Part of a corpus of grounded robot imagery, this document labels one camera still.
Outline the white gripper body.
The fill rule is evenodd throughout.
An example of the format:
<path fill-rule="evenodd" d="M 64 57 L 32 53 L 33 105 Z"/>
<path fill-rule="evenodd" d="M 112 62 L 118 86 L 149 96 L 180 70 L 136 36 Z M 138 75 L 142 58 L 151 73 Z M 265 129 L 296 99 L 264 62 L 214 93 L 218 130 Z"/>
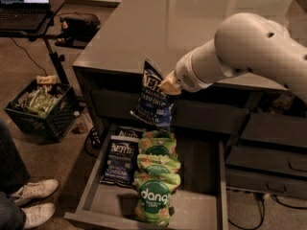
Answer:
<path fill-rule="evenodd" d="M 177 63 L 175 77 L 181 88 L 191 93 L 210 86 L 210 83 L 202 82 L 194 73 L 192 67 L 192 53 L 188 53 Z"/>

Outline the cream gripper fingers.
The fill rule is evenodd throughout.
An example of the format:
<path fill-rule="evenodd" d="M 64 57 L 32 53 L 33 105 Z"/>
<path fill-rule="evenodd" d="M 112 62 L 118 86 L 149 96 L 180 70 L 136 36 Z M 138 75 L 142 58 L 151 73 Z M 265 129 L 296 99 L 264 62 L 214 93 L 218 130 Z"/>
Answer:
<path fill-rule="evenodd" d="M 175 72 L 169 73 L 161 82 L 159 88 L 167 95 L 179 95 L 181 93 L 181 85 L 178 83 Z"/>

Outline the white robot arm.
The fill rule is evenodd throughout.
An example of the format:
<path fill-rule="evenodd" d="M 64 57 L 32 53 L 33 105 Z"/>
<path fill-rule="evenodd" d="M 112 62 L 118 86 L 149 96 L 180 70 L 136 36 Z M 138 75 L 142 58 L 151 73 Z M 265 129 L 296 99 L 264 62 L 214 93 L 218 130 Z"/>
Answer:
<path fill-rule="evenodd" d="M 287 29 L 254 13 L 236 13 L 214 38 L 186 54 L 159 85 L 167 95 L 197 92 L 248 72 L 275 81 L 307 101 L 307 48 Z"/>

